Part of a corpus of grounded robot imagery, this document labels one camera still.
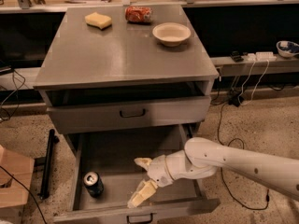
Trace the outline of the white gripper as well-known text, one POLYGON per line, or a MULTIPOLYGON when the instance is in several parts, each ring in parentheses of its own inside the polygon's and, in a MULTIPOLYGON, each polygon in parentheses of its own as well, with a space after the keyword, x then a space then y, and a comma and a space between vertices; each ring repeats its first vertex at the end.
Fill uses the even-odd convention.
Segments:
POLYGON ((142 180, 127 203, 128 208, 136 208, 156 193, 157 188, 172 185, 181 179, 186 171, 184 154, 162 155, 154 158, 135 158, 134 162, 147 171, 150 180, 142 180))

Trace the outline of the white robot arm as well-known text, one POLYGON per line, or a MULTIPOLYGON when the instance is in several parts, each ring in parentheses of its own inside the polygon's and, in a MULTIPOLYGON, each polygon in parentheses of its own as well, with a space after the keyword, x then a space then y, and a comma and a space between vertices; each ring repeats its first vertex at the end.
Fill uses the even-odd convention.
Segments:
POLYGON ((182 178, 210 177, 219 167, 299 200, 299 160, 227 147, 201 137, 189 139, 182 150, 169 155, 136 158, 135 164, 147 171, 149 180, 140 182, 128 201, 130 208, 138 207, 158 188, 182 178))

